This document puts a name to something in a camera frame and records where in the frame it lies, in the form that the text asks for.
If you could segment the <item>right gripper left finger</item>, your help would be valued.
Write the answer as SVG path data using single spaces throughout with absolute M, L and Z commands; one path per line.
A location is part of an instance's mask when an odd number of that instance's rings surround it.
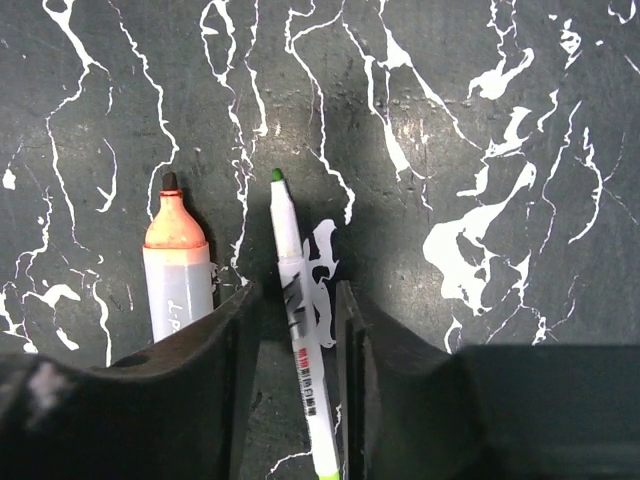
M 5 479 L 234 479 L 260 343 L 261 290 L 107 368 L 1 359 Z

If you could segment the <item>green cap thin marker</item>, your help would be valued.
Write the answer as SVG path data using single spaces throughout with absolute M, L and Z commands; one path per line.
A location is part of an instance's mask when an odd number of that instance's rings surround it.
M 282 171 L 272 171 L 270 214 L 278 272 L 296 364 L 314 470 L 320 479 L 340 477 L 339 454 L 312 311 L 310 276 L 293 200 Z

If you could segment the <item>orange highlighter marker body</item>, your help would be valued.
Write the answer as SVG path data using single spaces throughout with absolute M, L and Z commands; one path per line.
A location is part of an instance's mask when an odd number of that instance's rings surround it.
M 159 200 L 142 248 L 154 342 L 214 311 L 209 243 L 172 171 L 162 178 Z

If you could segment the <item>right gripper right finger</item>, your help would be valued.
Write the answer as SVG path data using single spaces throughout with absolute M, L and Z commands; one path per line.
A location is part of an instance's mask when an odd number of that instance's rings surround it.
M 349 479 L 635 479 L 635 346 L 425 342 L 348 282 L 336 347 Z

